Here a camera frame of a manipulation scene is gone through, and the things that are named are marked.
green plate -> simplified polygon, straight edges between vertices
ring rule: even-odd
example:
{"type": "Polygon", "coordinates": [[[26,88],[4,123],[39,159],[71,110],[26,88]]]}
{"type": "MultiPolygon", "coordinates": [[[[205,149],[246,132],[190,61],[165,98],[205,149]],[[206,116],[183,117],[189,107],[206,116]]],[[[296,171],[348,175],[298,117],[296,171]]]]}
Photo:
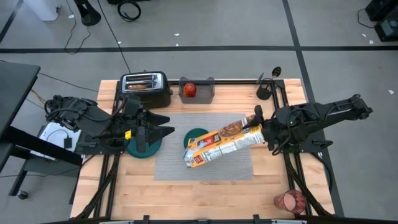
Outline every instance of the green plate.
{"type": "Polygon", "coordinates": [[[131,139],[129,145],[127,146],[127,152],[135,158],[145,159],[150,156],[153,156],[159,149],[160,145],[162,144],[162,140],[159,140],[153,143],[151,146],[148,145],[148,142],[145,143],[146,149],[144,153],[137,151],[137,144],[134,138],[131,139]]]}
{"type": "Polygon", "coordinates": [[[194,128],[191,131],[189,131],[185,135],[185,138],[184,138],[184,149],[186,149],[188,147],[188,140],[190,138],[197,138],[197,137],[202,136],[207,133],[209,133],[209,132],[203,128],[194,128]]]}

wooden table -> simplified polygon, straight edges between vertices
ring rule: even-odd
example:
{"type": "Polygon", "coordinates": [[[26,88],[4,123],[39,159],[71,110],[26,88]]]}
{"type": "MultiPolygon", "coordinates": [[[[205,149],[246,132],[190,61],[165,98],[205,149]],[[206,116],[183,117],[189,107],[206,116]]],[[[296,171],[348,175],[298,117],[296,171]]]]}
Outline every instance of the wooden table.
{"type": "MultiPolygon", "coordinates": [[[[98,93],[98,106],[112,112],[116,80],[103,80],[98,93]]],[[[290,105],[305,103],[301,81],[285,80],[290,105]]],[[[216,85],[216,95],[210,105],[183,104],[172,86],[172,103],[166,108],[152,110],[155,113],[254,113],[261,105],[264,117],[274,112],[272,98],[262,101],[257,98],[257,85],[216,85]]],[[[242,181],[166,181],[154,180],[156,156],[136,159],[124,153],[119,162],[118,178],[114,193],[112,220],[142,220],[150,215],[151,220],[192,219],[252,219],[293,218],[294,216],[275,208],[274,196],[289,189],[282,155],[272,156],[266,144],[252,147],[253,180],[242,181]]],[[[103,156],[96,156],[82,167],[71,217],[78,215],[98,189],[103,156]]],[[[308,188],[324,206],[333,213],[322,164],[310,154],[301,156],[308,188]]],[[[103,197],[101,214],[105,214],[107,193],[103,197]]]]}

gray placemat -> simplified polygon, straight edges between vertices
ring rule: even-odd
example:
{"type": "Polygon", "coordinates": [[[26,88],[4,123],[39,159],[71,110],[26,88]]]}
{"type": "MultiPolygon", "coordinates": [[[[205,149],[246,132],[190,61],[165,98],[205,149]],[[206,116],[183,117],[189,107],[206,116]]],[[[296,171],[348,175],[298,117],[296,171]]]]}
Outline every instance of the gray placemat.
{"type": "Polygon", "coordinates": [[[188,168],[182,159],[183,139],[193,128],[207,131],[220,129],[243,119],[245,114],[164,114],[170,117],[167,126],[175,131],[163,138],[155,162],[155,180],[252,180],[250,147],[239,149],[195,168],[188,168]]]}

